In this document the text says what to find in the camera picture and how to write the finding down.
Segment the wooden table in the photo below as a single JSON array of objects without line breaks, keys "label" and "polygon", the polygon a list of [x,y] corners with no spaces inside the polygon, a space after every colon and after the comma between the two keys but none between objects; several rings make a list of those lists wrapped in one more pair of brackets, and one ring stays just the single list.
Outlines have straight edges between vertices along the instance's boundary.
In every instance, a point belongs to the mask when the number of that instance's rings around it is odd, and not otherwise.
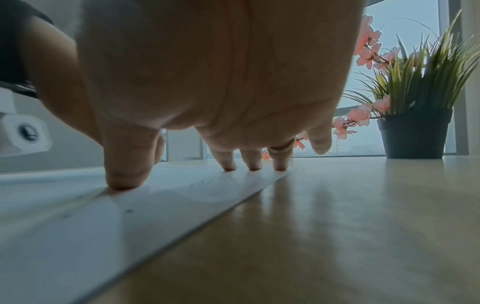
[{"label": "wooden table", "polygon": [[480,158],[292,165],[88,303],[480,303]]}]

